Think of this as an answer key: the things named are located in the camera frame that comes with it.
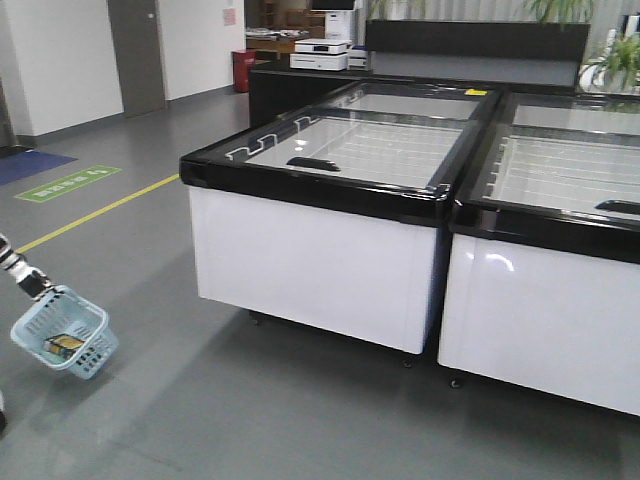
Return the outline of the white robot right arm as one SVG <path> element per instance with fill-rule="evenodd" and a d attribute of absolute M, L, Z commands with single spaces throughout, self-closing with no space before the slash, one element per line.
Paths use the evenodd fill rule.
<path fill-rule="evenodd" d="M 47 275 L 30 265 L 23 254 L 17 253 L 4 234 L 1 234 L 1 269 L 34 301 L 53 288 L 53 283 Z"/>

